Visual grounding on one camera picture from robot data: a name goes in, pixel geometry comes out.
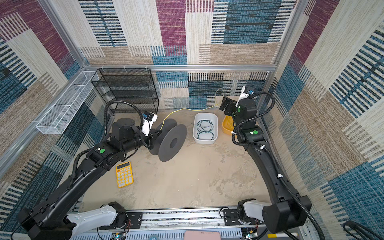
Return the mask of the dark grey foam spool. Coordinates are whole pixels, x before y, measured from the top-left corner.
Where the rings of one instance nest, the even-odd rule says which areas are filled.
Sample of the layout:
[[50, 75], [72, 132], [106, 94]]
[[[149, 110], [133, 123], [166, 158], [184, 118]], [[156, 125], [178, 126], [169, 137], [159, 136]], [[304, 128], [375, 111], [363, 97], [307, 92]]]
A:
[[187, 127], [174, 119], [165, 120], [161, 134], [154, 140], [152, 155], [158, 155], [161, 162], [171, 160], [182, 148], [187, 137]]

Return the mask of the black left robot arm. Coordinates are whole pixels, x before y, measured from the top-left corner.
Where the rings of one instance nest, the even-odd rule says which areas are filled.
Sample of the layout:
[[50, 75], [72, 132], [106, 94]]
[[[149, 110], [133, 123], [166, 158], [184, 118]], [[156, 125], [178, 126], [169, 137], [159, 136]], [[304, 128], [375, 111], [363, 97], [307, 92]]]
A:
[[113, 104], [133, 108], [139, 115], [140, 124], [136, 126], [134, 120], [122, 119], [113, 123], [111, 133], [108, 126], [104, 126], [102, 141], [75, 157], [69, 178], [33, 209], [22, 209], [19, 212], [18, 222], [30, 239], [69, 240], [98, 227], [121, 228], [126, 225], [126, 210], [116, 202], [83, 214], [69, 212], [93, 183], [116, 163], [128, 159], [127, 153], [135, 154], [142, 146], [152, 149], [155, 139], [161, 133], [160, 130], [152, 129], [157, 120], [156, 114], [141, 112], [132, 103], [121, 100], [111, 100], [106, 104], [105, 121], [108, 119], [109, 107]]

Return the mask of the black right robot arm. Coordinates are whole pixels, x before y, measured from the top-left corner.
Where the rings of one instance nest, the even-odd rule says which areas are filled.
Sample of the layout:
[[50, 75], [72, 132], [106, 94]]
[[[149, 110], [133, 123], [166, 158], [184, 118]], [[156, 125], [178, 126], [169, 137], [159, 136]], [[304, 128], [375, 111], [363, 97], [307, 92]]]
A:
[[288, 233], [290, 229], [303, 226], [306, 220], [310, 220], [319, 239], [323, 240], [325, 234], [310, 212], [310, 198], [300, 195], [292, 185], [275, 158], [266, 134], [256, 123], [258, 118], [274, 107], [275, 102], [269, 92], [252, 92], [244, 94], [238, 101], [224, 96], [220, 105], [220, 110], [234, 121], [232, 142], [243, 147], [254, 160], [271, 201], [270, 205], [255, 199], [240, 201], [240, 219], [244, 222], [251, 219], [260, 220], [271, 233], [284, 232], [290, 238], [294, 237]]

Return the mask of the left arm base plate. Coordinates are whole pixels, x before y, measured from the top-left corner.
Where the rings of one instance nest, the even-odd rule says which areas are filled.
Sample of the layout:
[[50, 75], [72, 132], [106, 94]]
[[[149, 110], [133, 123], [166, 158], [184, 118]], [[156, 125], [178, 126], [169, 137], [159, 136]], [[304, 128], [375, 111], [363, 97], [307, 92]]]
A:
[[128, 230], [139, 229], [142, 224], [143, 212], [118, 213], [111, 225], [101, 226], [99, 230]]

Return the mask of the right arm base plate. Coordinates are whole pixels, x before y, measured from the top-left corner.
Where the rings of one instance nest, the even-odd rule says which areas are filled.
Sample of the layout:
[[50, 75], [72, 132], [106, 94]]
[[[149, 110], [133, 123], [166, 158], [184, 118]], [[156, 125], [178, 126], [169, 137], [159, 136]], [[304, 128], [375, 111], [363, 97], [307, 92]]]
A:
[[263, 224], [264, 222], [258, 219], [241, 219], [240, 214], [236, 209], [230, 209], [227, 207], [223, 207], [219, 210], [219, 215], [224, 219], [225, 226], [237, 226], [237, 225], [257, 225]]

